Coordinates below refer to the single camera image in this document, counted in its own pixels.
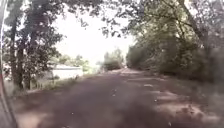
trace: grass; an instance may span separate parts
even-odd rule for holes
[[[64,80],[55,80],[55,81],[49,82],[47,84],[41,85],[40,89],[41,90],[52,90],[52,89],[56,89],[59,87],[71,86],[71,85],[74,85],[76,82],[77,82],[77,79],[74,79],[74,78],[69,78],[69,79],[64,79]]]

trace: bright sky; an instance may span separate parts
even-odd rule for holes
[[[92,65],[98,61],[102,61],[106,52],[111,52],[116,48],[120,48],[125,54],[129,45],[133,43],[131,36],[127,38],[103,36],[99,30],[105,23],[99,18],[84,16],[89,26],[85,29],[75,18],[74,14],[66,13],[66,19],[60,17],[56,26],[59,33],[66,36],[63,41],[57,44],[57,49],[61,54],[71,57],[82,55],[89,60]]]

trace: foliage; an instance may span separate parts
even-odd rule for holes
[[[220,67],[215,60],[224,61],[214,56],[215,51],[220,55],[223,47],[223,34],[215,32],[220,32],[223,24],[218,22],[223,20],[219,2],[193,1],[196,15],[191,15],[181,0],[134,4],[131,8],[136,13],[131,16],[129,31],[136,37],[136,44],[129,49],[128,66],[200,80],[222,77],[223,73],[217,75]]]
[[[123,56],[120,49],[114,50],[112,53],[106,53],[104,55],[104,62],[102,64],[105,70],[114,70],[122,68]]]
[[[59,58],[52,58],[54,63],[65,64],[68,66],[82,67],[83,71],[89,71],[89,61],[85,60],[81,55],[77,55],[75,58],[71,58],[67,55],[59,56]]]

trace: dirt road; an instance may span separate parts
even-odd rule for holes
[[[180,84],[120,70],[23,96],[14,108],[21,128],[218,128],[219,113]]]

